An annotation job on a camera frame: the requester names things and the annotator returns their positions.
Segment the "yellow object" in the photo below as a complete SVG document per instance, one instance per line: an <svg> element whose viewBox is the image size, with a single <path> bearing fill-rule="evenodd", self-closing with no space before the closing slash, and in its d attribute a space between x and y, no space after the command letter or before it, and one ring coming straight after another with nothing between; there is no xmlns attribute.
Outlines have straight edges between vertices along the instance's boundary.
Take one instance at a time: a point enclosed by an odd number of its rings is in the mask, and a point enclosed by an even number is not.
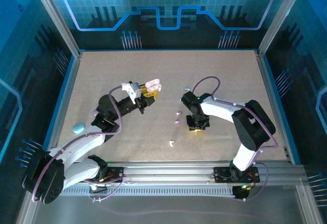
<svg viewBox="0 0 327 224"><path fill-rule="evenodd" d="M155 91L151 91L151 92L148 92L145 85L142 85L141 86L141 89L142 89L142 94L146 97L146 98L149 98L149 97L154 97L154 100L156 101L157 100L157 97L158 97L158 94L159 94L159 91L158 90L155 90Z"/></svg>

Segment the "table surface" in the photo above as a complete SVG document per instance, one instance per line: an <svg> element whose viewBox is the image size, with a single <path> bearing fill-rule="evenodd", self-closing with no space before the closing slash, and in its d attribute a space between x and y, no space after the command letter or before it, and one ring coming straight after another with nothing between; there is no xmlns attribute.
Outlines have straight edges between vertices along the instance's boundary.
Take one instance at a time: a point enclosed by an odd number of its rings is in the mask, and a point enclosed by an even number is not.
<svg viewBox="0 0 327 224"><path fill-rule="evenodd" d="M106 161L232 160L240 141L231 122L211 116L211 126L197 134L186 125L185 116L190 112L179 99L185 87L192 89L207 76L221 80L215 97L240 103L257 100L276 124L254 51L84 52L58 144L76 136L72 132L76 123L91 124L100 97L113 87L159 78L162 91L158 100L143 115L134 111L124 116L122 132L85 157L95 154ZM206 80L195 94L211 93L216 85L216 80ZM119 101L127 93L115 91L113 96ZM279 132L274 136L279 147L265 150L259 160L286 159Z"/></svg>

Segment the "blue egg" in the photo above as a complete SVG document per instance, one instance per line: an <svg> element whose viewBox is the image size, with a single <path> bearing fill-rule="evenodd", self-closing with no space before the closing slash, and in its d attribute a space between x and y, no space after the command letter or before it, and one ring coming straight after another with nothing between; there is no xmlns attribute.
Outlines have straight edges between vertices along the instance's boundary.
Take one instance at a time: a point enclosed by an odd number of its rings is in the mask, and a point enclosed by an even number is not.
<svg viewBox="0 0 327 224"><path fill-rule="evenodd" d="M84 123L77 123L73 126L73 132L75 134L80 134L82 131L85 130L85 124Z"/></svg>

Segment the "black bracket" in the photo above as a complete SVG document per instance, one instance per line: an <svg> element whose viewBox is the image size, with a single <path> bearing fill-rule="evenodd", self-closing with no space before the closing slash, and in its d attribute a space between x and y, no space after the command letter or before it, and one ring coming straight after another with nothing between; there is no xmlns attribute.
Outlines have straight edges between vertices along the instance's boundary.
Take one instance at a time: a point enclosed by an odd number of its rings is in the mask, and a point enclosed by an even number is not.
<svg viewBox="0 0 327 224"><path fill-rule="evenodd" d="M250 167L244 171L243 177L238 181L233 181L231 179L229 167L214 167L215 183L253 183L255 176L255 183L260 182L259 171L257 167Z"/></svg>

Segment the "glass panel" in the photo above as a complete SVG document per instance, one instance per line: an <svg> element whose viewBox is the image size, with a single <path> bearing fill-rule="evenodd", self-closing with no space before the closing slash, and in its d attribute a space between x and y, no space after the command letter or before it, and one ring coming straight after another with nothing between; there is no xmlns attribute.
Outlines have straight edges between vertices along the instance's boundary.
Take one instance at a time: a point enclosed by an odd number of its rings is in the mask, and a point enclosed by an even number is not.
<svg viewBox="0 0 327 224"><path fill-rule="evenodd" d="M309 176L322 172L325 178L327 0L296 0L268 49L267 58L299 157ZM322 182L313 185L317 185L314 190L322 190L320 194L324 195L324 187L319 186ZM327 208L320 210L327 217Z"/></svg>
<svg viewBox="0 0 327 224"><path fill-rule="evenodd" d="M22 140L43 144L71 53L40 0L0 2L0 216L15 223L33 153Z"/></svg>
<svg viewBox="0 0 327 224"><path fill-rule="evenodd" d="M258 48L283 0L54 0L81 49Z"/></svg>

